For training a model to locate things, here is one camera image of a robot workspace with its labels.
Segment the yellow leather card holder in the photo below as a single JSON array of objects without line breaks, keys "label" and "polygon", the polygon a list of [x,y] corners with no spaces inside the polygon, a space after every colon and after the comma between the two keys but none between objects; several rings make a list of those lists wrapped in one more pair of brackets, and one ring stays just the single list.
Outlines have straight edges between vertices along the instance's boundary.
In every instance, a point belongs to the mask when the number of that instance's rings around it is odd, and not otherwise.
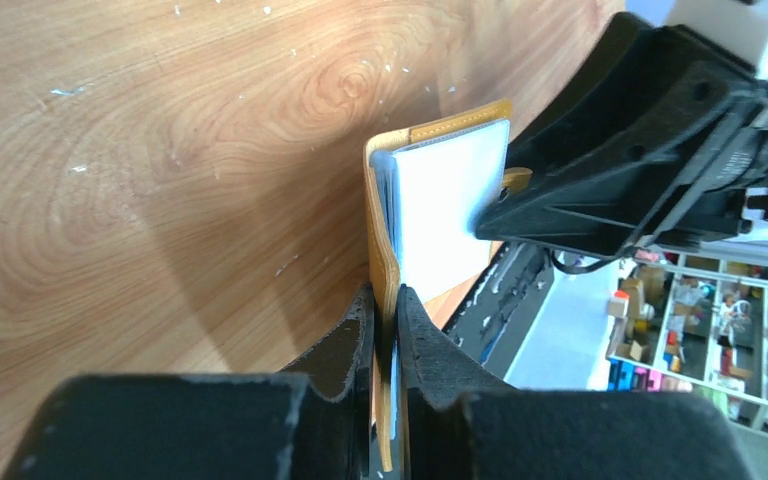
[{"label": "yellow leather card holder", "polygon": [[383,468],[405,479],[429,479],[448,458],[445,416],[461,396],[506,389],[433,324],[425,303],[488,265],[477,217],[504,187],[529,180],[527,169],[504,169],[511,110],[497,100],[365,145],[375,424]]}]

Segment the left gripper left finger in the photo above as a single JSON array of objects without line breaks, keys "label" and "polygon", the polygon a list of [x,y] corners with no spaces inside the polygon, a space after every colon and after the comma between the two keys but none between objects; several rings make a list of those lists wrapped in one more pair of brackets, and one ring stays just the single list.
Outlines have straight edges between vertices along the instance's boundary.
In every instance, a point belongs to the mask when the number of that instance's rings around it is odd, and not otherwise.
[{"label": "left gripper left finger", "polygon": [[86,374],[39,406],[7,479],[359,479],[375,302],[275,373]]}]

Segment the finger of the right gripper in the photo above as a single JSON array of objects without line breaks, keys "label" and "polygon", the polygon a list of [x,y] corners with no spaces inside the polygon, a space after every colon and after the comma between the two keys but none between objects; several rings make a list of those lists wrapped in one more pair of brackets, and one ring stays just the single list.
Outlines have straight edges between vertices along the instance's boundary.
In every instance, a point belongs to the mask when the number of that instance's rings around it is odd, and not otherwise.
[{"label": "finger of the right gripper", "polygon": [[749,160],[717,173],[702,152],[755,70],[686,26],[615,15],[585,62],[510,144],[507,162],[533,172],[528,193],[673,193],[755,181]]},{"label": "finger of the right gripper", "polygon": [[642,241],[647,217],[659,203],[656,193],[528,193],[526,187],[479,216],[479,238],[612,259]]}]

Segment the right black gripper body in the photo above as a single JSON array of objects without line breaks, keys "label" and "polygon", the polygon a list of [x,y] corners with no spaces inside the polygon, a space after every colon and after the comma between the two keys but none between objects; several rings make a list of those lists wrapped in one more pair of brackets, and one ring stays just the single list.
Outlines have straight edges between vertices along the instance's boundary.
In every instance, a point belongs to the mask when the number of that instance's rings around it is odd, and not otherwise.
[{"label": "right black gripper body", "polygon": [[642,146],[643,188],[659,197],[643,245],[696,251],[748,232],[744,191],[768,187],[768,82],[742,66],[659,66],[643,83],[659,136]]}]

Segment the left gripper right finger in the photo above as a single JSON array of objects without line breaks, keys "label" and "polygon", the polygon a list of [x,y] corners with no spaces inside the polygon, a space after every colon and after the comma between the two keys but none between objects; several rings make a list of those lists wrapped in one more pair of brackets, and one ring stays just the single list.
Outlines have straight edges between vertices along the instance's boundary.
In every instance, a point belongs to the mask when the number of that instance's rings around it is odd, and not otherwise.
[{"label": "left gripper right finger", "polygon": [[689,393],[520,390],[396,303],[407,479],[752,479],[738,438]]}]

